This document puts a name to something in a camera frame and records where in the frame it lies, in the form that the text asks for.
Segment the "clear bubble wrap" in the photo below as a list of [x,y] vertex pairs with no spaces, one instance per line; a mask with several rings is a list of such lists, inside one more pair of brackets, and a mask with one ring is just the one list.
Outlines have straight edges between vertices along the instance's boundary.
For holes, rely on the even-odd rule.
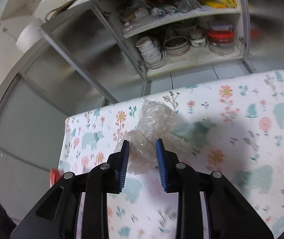
[[137,126],[124,134],[114,151],[119,151],[127,140],[130,143],[127,172],[146,174],[158,165],[155,150],[158,139],[178,156],[190,153],[195,146],[192,128],[182,117],[162,102],[144,99]]

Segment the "white kitchen cabinet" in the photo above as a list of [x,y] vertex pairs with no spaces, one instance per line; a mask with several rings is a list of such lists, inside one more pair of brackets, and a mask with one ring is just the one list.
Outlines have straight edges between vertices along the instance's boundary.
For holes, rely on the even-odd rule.
[[[284,69],[284,0],[236,0],[238,7],[177,12],[174,0],[0,0],[0,116],[68,117],[160,90]],[[16,46],[40,18],[42,38]],[[235,51],[194,48],[189,33],[209,21],[233,25]],[[148,69],[135,43],[183,36],[190,50]]]

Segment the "red white paper box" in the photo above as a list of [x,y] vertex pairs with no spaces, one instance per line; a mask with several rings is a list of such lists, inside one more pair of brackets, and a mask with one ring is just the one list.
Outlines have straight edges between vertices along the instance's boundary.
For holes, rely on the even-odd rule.
[[49,177],[50,187],[53,187],[53,185],[61,178],[63,172],[56,168],[51,168],[49,174],[50,174]]

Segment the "floral bear tablecloth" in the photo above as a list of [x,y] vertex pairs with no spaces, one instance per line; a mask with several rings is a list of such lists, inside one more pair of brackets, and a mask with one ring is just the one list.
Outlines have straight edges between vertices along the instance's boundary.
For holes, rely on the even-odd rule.
[[[284,70],[245,75],[148,96],[186,123],[179,160],[222,172],[278,238],[284,232]],[[142,98],[71,116],[65,121],[58,168],[89,172],[138,127]],[[156,169],[127,175],[108,196],[110,238],[174,238],[177,194],[167,194]]]

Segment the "stack of white bowls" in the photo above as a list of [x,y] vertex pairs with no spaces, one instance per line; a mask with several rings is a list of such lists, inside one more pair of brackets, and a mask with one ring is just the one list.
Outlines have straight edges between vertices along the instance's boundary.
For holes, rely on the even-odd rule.
[[158,47],[149,37],[140,38],[135,46],[140,51],[148,69],[161,68],[167,62],[165,51]]

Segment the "red lidded containers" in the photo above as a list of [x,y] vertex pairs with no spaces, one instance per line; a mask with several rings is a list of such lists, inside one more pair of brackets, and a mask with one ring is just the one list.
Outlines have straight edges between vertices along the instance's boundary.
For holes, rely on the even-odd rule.
[[207,47],[212,53],[224,56],[235,51],[233,25],[225,21],[207,23]]

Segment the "stack of patterned plates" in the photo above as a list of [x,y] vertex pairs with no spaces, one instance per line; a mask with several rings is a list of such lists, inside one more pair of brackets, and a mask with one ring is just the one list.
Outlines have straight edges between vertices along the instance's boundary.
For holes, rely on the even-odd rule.
[[183,36],[176,36],[165,40],[163,48],[169,56],[181,56],[190,50],[188,39]]

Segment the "white patterned pot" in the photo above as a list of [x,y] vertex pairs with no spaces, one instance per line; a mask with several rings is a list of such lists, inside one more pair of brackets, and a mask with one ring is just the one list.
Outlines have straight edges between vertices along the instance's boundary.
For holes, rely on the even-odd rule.
[[191,45],[194,48],[204,48],[206,46],[206,37],[201,29],[193,29],[189,33]]

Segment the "white rice cooker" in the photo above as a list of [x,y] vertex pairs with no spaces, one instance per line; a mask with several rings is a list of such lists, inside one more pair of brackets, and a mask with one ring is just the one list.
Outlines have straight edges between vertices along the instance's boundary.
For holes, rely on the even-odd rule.
[[16,41],[18,50],[22,53],[26,53],[38,40],[42,38],[42,24],[42,20],[37,18],[23,29]]

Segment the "yellow packets on shelf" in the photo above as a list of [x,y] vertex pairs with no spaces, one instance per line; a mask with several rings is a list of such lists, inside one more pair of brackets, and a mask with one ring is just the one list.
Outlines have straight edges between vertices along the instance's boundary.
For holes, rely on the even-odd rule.
[[234,8],[237,9],[236,0],[199,0],[200,4],[206,5],[215,9]]

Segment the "grey plastic bag on shelf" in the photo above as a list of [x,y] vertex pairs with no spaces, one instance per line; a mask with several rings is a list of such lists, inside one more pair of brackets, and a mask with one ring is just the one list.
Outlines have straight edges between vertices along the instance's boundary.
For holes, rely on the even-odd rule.
[[187,13],[195,9],[201,9],[201,4],[197,0],[174,0],[177,12]]

